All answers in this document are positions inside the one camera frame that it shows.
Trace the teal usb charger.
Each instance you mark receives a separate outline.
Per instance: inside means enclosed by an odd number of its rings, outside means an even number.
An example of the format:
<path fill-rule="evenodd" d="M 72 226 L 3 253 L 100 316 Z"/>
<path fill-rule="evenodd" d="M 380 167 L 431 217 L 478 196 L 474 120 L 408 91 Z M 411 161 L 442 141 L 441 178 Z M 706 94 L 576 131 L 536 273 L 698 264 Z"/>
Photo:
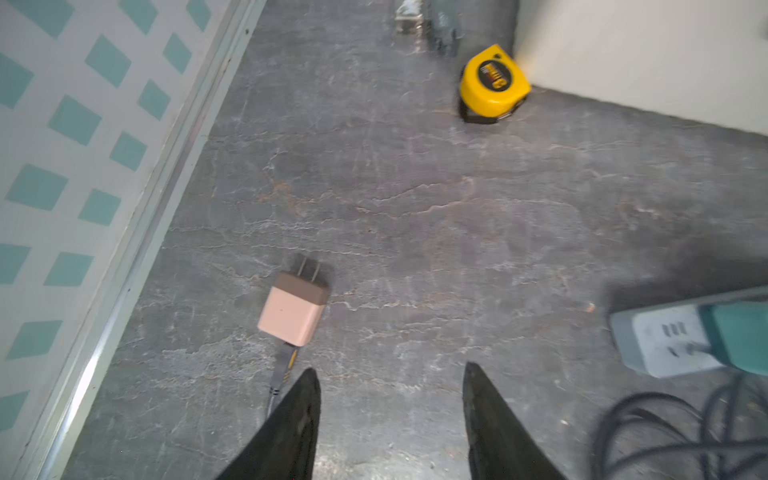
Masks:
<path fill-rule="evenodd" d="M 699 309 L 712 355 L 746 373 L 767 376 L 767 303 L 741 301 Z"/>

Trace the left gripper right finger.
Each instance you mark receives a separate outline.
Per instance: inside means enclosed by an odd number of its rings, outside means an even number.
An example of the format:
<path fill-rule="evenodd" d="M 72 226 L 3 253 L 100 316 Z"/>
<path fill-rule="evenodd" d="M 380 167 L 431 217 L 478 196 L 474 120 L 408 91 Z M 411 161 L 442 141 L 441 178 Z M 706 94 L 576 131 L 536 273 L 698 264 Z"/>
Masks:
<path fill-rule="evenodd" d="M 480 365 L 465 366 L 463 412 L 473 479 L 562 479 Z"/>

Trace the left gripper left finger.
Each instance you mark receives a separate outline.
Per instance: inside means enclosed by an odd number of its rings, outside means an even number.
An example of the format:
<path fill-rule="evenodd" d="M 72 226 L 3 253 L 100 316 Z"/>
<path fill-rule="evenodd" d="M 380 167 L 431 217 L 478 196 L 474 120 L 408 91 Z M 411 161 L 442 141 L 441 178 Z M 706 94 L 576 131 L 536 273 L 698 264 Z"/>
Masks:
<path fill-rule="evenodd" d="M 310 479 L 321 413 L 317 372 L 305 369 L 219 480 Z"/>

